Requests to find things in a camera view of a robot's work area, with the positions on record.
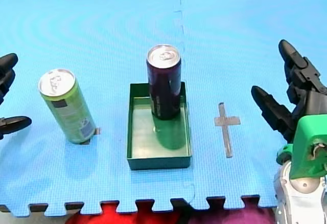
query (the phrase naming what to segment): purple fabric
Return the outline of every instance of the purple fabric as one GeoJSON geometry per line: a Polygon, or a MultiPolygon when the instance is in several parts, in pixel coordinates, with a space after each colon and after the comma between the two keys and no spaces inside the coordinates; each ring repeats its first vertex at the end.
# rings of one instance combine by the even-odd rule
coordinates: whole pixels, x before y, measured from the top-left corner
{"type": "Polygon", "coordinates": [[[224,210],[222,206],[209,211],[195,213],[189,224],[275,224],[271,209],[258,207],[256,200],[243,199],[245,208],[224,210]]]}

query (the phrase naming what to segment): foam mat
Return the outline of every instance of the foam mat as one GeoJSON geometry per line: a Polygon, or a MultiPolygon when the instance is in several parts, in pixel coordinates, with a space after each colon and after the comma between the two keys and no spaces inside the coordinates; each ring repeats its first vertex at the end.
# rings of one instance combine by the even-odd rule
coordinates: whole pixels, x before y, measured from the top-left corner
{"type": "Polygon", "coordinates": [[[275,206],[277,150],[285,143],[270,129],[251,98],[252,85],[292,109],[278,42],[285,38],[308,56],[327,80],[327,0],[0,0],[0,55],[16,52],[16,79],[1,116],[26,115],[33,123],[0,143],[0,205],[15,216],[47,204],[45,215],[84,203],[82,214],[101,213],[101,202],[154,200],[154,211],[172,210],[171,199],[196,209],[225,197],[260,196],[275,206]],[[130,83],[147,81],[147,50],[171,43],[182,53],[193,158],[187,169],[131,171],[126,160],[130,83]],[[90,145],[67,142],[37,90],[52,68],[75,73],[101,128],[90,145]],[[218,104],[241,124],[229,126],[227,159],[218,104]]]}

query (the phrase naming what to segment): can lid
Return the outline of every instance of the can lid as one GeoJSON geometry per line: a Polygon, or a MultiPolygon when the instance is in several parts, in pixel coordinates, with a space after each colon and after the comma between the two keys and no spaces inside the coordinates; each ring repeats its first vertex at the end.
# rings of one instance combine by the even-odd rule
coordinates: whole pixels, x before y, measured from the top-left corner
{"type": "Polygon", "coordinates": [[[75,84],[75,76],[66,69],[53,69],[45,73],[38,84],[39,91],[46,96],[61,96],[75,84]]]}
{"type": "Polygon", "coordinates": [[[148,52],[148,62],[157,68],[170,68],[180,60],[178,50],[169,44],[159,44],[148,52]]]}

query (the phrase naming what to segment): green tray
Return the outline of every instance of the green tray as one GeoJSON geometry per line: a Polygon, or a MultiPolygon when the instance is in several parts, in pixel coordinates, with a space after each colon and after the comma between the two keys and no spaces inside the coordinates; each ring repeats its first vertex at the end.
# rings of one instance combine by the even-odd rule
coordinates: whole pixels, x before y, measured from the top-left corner
{"type": "Polygon", "coordinates": [[[191,159],[185,83],[181,84],[180,114],[160,120],[151,113],[149,84],[131,84],[127,160],[132,170],[185,168],[191,159]]]}

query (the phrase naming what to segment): aluminum can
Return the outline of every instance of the aluminum can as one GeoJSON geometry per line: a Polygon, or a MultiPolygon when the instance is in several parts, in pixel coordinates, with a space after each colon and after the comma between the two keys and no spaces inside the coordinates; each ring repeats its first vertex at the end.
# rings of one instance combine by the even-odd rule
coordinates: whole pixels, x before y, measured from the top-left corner
{"type": "Polygon", "coordinates": [[[72,72],[53,69],[41,77],[38,88],[70,142],[86,142],[94,135],[95,123],[72,72]]]}
{"type": "Polygon", "coordinates": [[[159,119],[172,119],[180,112],[181,57],[169,44],[151,48],[147,56],[151,110],[159,119]]]}

